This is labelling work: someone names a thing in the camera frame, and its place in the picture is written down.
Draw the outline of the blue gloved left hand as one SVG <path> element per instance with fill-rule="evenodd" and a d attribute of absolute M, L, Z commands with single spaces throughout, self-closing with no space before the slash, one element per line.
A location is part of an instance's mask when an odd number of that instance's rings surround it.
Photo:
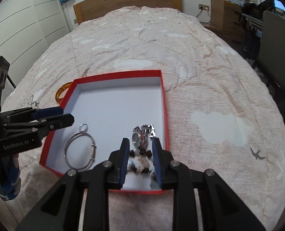
<path fill-rule="evenodd" d="M 15 199 L 21 187 L 19 154 L 0 159 L 0 198 L 3 201 Z"/>

